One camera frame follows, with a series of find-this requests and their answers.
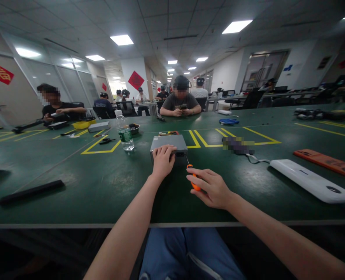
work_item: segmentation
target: white power bank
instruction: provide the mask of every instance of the white power bank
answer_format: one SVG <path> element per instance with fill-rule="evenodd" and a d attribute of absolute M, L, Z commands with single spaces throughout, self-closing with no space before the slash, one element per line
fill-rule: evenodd
<path fill-rule="evenodd" d="M 289 160 L 272 160 L 270 165 L 326 203 L 344 203 L 345 189 Z"/>

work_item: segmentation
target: leg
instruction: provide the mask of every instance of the leg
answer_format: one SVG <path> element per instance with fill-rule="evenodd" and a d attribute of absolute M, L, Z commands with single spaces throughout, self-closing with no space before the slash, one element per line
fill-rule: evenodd
<path fill-rule="evenodd" d="M 188 278 L 188 259 L 181 228 L 152 228 L 146 244 L 140 277 L 171 280 Z"/>
<path fill-rule="evenodd" d="M 184 229 L 192 279 L 245 279 L 236 260 L 213 227 Z"/>

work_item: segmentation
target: man in black shirt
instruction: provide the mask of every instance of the man in black shirt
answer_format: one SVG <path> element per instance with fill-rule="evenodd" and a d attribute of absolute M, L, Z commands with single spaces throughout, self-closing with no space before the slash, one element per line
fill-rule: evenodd
<path fill-rule="evenodd" d="M 165 86 L 161 86 L 161 92 L 157 94 L 156 100 L 166 100 L 168 92 L 166 91 Z"/>
<path fill-rule="evenodd" d="M 60 122 L 60 121 L 77 121 L 82 114 L 87 112 L 87 109 L 77 107 L 72 103 L 61 102 L 61 93 L 58 88 L 41 84 L 37 87 L 37 90 L 41 93 L 43 98 L 49 103 L 49 105 L 43 108 L 43 120 L 45 122 Z M 52 117 L 53 113 L 64 114 L 59 117 Z"/>

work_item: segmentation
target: person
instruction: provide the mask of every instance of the person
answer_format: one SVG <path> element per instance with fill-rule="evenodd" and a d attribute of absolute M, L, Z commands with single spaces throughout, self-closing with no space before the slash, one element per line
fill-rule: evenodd
<path fill-rule="evenodd" d="M 173 84 L 173 92 L 164 101 L 160 114 L 164 116 L 180 117 L 201 113 L 201 106 L 192 94 L 188 92 L 189 80 L 183 76 L 177 76 Z"/>
<path fill-rule="evenodd" d="M 117 89 L 117 98 L 115 99 L 114 103 L 122 101 L 122 98 L 123 98 L 122 91 L 120 89 Z"/>
<path fill-rule="evenodd" d="M 157 190 L 172 170 L 176 149 L 164 145 L 153 150 L 152 174 L 106 237 L 84 280 L 130 278 Z M 228 211 L 248 227 L 297 279 L 345 279 L 344 262 L 231 192 L 219 174 L 195 168 L 187 172 L 187 179 L 205 191 L 191 189 L 191 194 L 208 207 Z M 189 279 L 190 275 L 193 279 L 245 279 L 215 228 L 152 228 L 139 279 Z"/>
<path fill-rule="evenodd" d="M 60 121 L 78 121 L 82 114 L 87 112 L 87 109 L 78 107 L 75 104 L 61 102 L 61 93 L 57 87 L 41 84 L 37 87 L 38 92 L 43 96 L 43 98 L 49 103 L 49 105 L 44 106 L 43 120 L 46 123 L 60 122 Z M 52 117 L 53 113 L 64 115 L 59 117 Z"/>
<path fill-rule="evenodd" d="M 144 94 L 143 90 L 142 90 L 142 87 L 139 87 L 138 88 L 138 95 L 136 97 L 136 103 L 144 103 L 144 102 L 147 102 L 149 101 L 148 98 L 146 97 L 146 95 Z M 145 111 L 145 114 L 147 116 L 150 116 L 150 113 L 149 113 L 149 107 L 148 106 L 139 106 L 138 109 L 137 109 L 137 115 L 139 117 L 142 116 L 142 111 Z"/>
<path fill-rule="evenodd" d="M 192 95 L 194 96 L 194 98 L 208 98 L 208 91 L 203 88 L 204 82 L 204 77 L 197 78 L 197 87 L 194 90 L 192 90 Z"/>
<path fill-rule="evenodd" d="M 166 100 L 168 97 L 168 92 L 166 91 L 166 87 L 161 85 L 161 92 L 157 94 L 156 100 Z"/>
<path fill-rule="evenodd" d="M 258 91 L 271 92 L 275 89 L 275 79 L 269 79 Z"/>
<path fill-rule="evenodd" d="M 109 117 L 115 118 L 115 112 L 107 93 L 100 93 L 100 99 L 95 100 L 95 107 L 105 107 Z"/>

